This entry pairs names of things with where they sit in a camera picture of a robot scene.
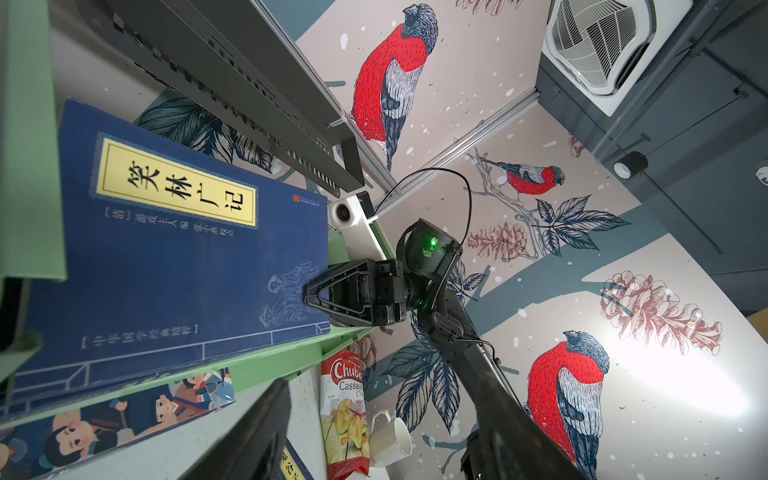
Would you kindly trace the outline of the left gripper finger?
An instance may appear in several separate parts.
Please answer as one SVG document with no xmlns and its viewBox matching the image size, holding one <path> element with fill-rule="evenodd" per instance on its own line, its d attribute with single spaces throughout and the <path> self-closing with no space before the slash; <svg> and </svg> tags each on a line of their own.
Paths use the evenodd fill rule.
<svg viewBox="0 0 768 480">
<path fill-rule="evenodd" d="M 233 428 L 183 479 L 275 479 L 291 413 L 288 382 L 274 380 Z"/>
</svg>

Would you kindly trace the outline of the illustrated Chinese history book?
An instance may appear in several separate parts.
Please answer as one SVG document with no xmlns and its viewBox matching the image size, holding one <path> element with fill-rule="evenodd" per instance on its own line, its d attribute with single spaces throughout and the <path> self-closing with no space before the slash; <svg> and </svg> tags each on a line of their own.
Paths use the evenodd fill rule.
<svg viewBox="0 0 768 480">
<path fill-rule="evenodd" d="M 1 477 L 36 479 L 235 402 L 227 368 L 1 431 Z"/>
</svg>

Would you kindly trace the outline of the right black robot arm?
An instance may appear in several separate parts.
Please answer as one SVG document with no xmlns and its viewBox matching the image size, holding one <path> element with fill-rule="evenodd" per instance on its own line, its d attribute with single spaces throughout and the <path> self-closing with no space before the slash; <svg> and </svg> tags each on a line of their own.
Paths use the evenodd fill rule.
<svg viewBox="0 0 768 480">
<path fill-rule="evenodd" d="M 580 479 L 566 453 L 525 413 L 487 342 L 446 283 L 459 241 L 420 219 L 392 260 L 338 264 L 304 288 L 306 306 L 346 327 L 383 327 L 415 313 L 419 329 L 457 375 L 475 405 L 461 470 L 467 479 Z"/>
</svg>

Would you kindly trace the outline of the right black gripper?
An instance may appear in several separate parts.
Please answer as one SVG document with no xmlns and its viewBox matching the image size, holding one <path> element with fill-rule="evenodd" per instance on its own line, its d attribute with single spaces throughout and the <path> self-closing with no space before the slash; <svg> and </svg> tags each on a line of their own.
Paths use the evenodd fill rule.
<svg viewBox="0 0 768 480">
<path fill-rule="evenodd" d="M 398 259 L 332 266 L 304 287 L 304 304 L 340 327 L 385 327 L 407 318 L 410 287 Z M 359 300 L 345 306 L 329 300 Z"/>
</svg>

